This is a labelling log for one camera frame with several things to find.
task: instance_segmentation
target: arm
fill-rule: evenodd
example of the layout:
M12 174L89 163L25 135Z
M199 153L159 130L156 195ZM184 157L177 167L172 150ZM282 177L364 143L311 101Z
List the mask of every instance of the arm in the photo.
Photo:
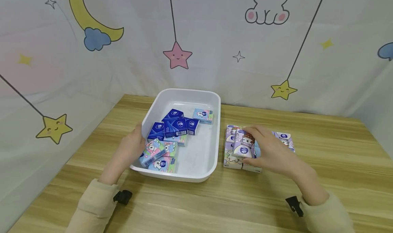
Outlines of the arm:
M119 192L117 181L145 148L145 139L138 124L129 135L121 140L119 147L106 164L100 178L91 181L79 200L65 233L104 232L117 202L113 197Z
M312 233L354 233L352 221L340 200L318 182L310 165L290 151L272 132L262 126L243 128L259 143L261 157L243 163L291 178L302 192L300 207Z

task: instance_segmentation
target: left hand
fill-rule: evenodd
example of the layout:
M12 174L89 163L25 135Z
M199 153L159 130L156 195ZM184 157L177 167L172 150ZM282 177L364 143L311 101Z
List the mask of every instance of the left hand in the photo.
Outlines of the left hand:
M130 134L122 138L98 181L109 185L116 184L124 170L140 157L144 149L145 138L142 137L142 124L138 123Z

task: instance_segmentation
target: wooden table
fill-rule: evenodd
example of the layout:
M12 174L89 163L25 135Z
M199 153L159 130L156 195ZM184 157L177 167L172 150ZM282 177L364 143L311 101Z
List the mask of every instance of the wooden table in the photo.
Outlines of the wooden table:
M64 232L90 181L152 102L124 95L10 232ZM341 199L357 233L393 232L393 161L362 122L227 105L221 110L219 164L210 178L192 184L125 171L119 184L134 196L117 206L107 232L307 232L284 201L299 194L291 180L223 168L226 125L251 123L292 134L297 155Z

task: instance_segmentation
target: plastic tray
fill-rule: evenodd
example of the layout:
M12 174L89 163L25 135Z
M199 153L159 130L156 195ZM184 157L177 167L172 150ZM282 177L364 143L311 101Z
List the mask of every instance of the plastic tray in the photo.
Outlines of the plastic tray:
M221 98L211 91L166 89L161 91L150 107L142 122L142 135L147 137L154 122L171 110L184 112L185 117L192 117L194 109L209 109L214 118L211 125L199 124L196 135L188 135L185 147L179 147L176 173L160 173L142 168L139 160L130 166L139 173L162 179L200 183L209 178L217 166L220 139Z

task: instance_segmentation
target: stack of tissue packs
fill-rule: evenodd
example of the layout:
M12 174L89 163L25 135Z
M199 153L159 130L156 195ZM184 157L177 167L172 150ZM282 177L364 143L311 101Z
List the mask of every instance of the stack of tissue packs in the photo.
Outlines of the stack of tissue packs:
M175 173L178 149L186 145L187 134L196 135L199 123L211 124L213 121L212 111L203 112L200 119L191 119L184 117L182 111L171 109L161 122L155 122L147 137L146 148L139 158L141 165L153 171Z
M292 137L288 133L272 132L281 142L288 146L290 150L295 152ZM257 158L261 156L261 148L254 137L241 130L235 125L227 125L225 135L225 150L223 158L223 166L225 168L243 169L255 173L260 173L261 168L243 164L243 158Z

